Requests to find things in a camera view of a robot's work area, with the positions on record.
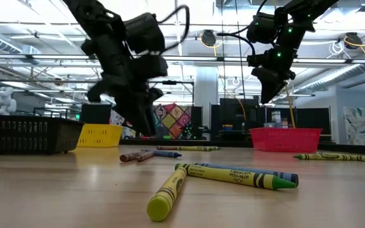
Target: red basket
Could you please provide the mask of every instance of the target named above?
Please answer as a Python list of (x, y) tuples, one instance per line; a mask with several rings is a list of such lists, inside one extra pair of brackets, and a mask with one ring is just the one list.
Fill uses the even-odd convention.
[(273, 152), (313, 153), (317, 150), (322, 129), (250, 129), (255, 149)]

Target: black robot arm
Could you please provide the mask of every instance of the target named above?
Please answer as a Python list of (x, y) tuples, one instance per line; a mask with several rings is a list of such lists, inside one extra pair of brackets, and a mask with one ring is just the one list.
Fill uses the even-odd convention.
[(258, 12), (253, 17), (247, 39), (274, 46), (264, 54), (247, 57), (248, 66), (254, 67), (252, 75), (262, 84), (261, 103), (268, 103), (284, 88), (288, 79), (295, 78), (290, 68), (306, 31), (315, 32), (313, 21), (337, 1), (292, 0), (277, 8), (274, 15)]
[[(178, 43), (165, 47), (156, 16), (150, 13), (123, 22), (97, 0), (64, 2), (89, 36), (81, 46), (83, 52), (91, 59), (97, 58), (103, 70), (102, 80), (87, 93), (88, 100), (100, 102), (100, 95), (104, 93), (114, 97), (115, 111), (129, 121), (134, 130), (146, 136), (154, 135), (153, 102), (163, 93), (150, 88), (148, 79), (167, 76), (167, 63), (160, 54)], [(189, 9), (180, 6), (172, 14), (181, 9), (186, 10), (187, 16), (183, 41), (189, 29)], [(130, 50), (146, 54), (133, 58)]]

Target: yellow basket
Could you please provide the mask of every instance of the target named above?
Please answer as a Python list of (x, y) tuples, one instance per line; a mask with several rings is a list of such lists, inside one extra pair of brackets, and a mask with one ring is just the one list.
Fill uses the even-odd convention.
[(109, 124), (84, 124), (78, 147), (110, 148), (118, 146), (122, 126)]

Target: white pillar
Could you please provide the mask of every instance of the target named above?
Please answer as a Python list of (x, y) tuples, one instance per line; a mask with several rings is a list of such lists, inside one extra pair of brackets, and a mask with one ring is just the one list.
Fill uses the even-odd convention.
[(216, 67), (196, 69), (194, 84), (194, 106), (202, 107), (202, 125), (210, 127), (210, 105), (218, 104), (218, 77)]

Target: table surface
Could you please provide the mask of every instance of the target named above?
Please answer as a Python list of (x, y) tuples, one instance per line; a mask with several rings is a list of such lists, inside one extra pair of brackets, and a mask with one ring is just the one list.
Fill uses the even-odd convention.
[[(119, 162), (143, 148), (0, 156), (0, 227), (365, 227), (365, 162), (238, 148)], [(152, 222), (149, 199), (176, 163), (194, 162), (294, 172), (300, 184), (273, 191), (187, 177), (168, 218)]]

